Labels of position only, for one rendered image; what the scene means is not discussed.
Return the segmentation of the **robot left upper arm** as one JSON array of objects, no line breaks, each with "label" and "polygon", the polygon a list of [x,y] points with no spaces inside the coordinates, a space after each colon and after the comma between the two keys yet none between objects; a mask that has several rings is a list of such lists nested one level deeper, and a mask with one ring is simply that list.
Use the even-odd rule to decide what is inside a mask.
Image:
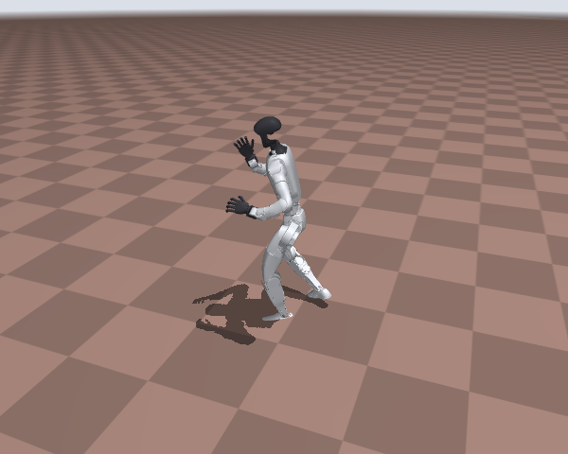
[{"label": "robot left upper arm", "polygon": [[285,200],[287,203],[287,207],[282,213],[290,213],[293,210],[293,200],[287,184],[284,165],[282,165],[279,160],[273,161],[269,165],[268,173],[274,183],[275,192],[279,195],[281,200]]}]

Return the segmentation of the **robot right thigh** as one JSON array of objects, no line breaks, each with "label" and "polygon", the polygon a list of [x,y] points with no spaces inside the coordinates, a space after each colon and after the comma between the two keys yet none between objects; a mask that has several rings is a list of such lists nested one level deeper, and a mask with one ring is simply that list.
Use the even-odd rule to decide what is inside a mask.
[{"label": "robot right thigh", "polygon": [[[284,225],[283,222],[282,222],[281,226],[282,226],[282,225]],[[281,226],[280,226],[280,227],[281,227]],[[280,228],[280,227],[279,227],[279,228]],[[284,254],[284,258],[283,258],[283,259],[285,259],[286,261],[291,261],[291,260],[293,260],[293,259],[296,257],[296,253],[295,253],[293,247],[290,247],[289,245],[286,245],[286,247],[287,247],[287,250],[286,250],[286,252],[285,252],[285,254]]]}]

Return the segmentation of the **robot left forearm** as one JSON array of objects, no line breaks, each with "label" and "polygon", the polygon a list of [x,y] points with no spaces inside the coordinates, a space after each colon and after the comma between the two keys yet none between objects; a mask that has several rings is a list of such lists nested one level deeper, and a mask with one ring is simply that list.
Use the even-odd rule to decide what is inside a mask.
[{"label": "robot left forearm", "polygon": [[277,218],[279,214],[286,209],[286,207],[286,201],[279,200],[264,208],[252,207],[249,215],[254,216],[261,221],[265,220],[266,218]]}]

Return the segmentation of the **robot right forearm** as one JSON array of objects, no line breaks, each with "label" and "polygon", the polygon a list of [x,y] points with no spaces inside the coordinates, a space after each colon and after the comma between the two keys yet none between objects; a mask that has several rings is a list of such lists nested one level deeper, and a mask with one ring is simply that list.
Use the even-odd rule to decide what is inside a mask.
[{"label": "robot right forearm", "polygon": [[262,164],[260,162],[257,163],[256,159],[249,161],[248,164],[251,167],[252,172],[267,176],[266,164]]}]

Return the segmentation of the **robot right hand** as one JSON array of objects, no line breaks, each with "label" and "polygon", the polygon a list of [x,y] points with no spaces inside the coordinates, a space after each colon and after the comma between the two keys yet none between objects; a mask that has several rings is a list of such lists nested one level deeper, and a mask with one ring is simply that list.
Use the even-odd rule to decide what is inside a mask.
[{"label": "robot right hand", "polygon": [[234,146],[236,146],[236,148],[239,150],[239,152],[240,152],[241,155],[243,155],[244,157],[246,157],[246,158],[245,158],[245,161],[246,161],[246,163],[247,163],[248,166],[249,166],[248,162],[251,161],[251,160],[253,160],[253,159],[256,159],[256,161],[257,161],[257,163],[258,163],[258,160],[257,160],[256,155],[253,154],[253,152],[254,152],[254,150],[253,150],[254,139],[252,139],[252,144],[251,144],[251,146],[250,146],[247,137],[244,136],[244,138],[245,138],[246,144],[245,144],[244,140],[243,140],[242,138],[240,138],[240,140],[241,140],[241,142],[242,142],[243,145],[241,144],[241,142],[240,142],[239,140],[237,140],[237,142],[239,143],[240,147],[239,147],[236,143],[234,143]]}]

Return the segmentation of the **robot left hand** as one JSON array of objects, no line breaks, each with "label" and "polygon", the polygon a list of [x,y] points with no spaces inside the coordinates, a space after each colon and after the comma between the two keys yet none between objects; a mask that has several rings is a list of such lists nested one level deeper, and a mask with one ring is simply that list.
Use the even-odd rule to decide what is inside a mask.
[{"label": "robot left hand", "polygon": [[[226,209],[225,212],[226,213],[227,212],[233,212],[233,213],[236,213],[236,214],[246,214],[246,216],[249,217],[249,218],[257,219],[256,217],[249,215],[252,207],[255,207],[255,206],[253,206],[253,205],[249,206],[248,202],[246,202],[242,196],[239,196],[239,199],[241,199],[241,201],[238,201],[234,198],[231,198],[230,199],[231,201],[229,201],[227,204],[233,204],[235,206],[227,205],[226,208],[233,208],[235,210]],[[235,201],[235,202],[232,202],[232,201]]]}]

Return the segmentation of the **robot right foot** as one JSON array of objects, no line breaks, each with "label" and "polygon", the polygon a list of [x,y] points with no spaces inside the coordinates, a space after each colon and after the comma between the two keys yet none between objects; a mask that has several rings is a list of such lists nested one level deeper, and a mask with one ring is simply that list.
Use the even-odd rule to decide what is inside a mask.
[{"label": "robot right foot", "polygon": [[[319,288],[320,288],[320,287],[319,287]],[[310,291],[307,293],[307,294],[308,294],[308,297],[314,298],[314,299],[315,299],[315,298],[320,298],[320,299],[324,299],[324,300],[325,300],[325,299],[328,299],[328,298],[331,296],[330,292],[329,292],[326,288],[323,288],[323,289],[320,288],[320,290],[321,290],[320,292],[315,291],[315,289],[310,290]]]}]

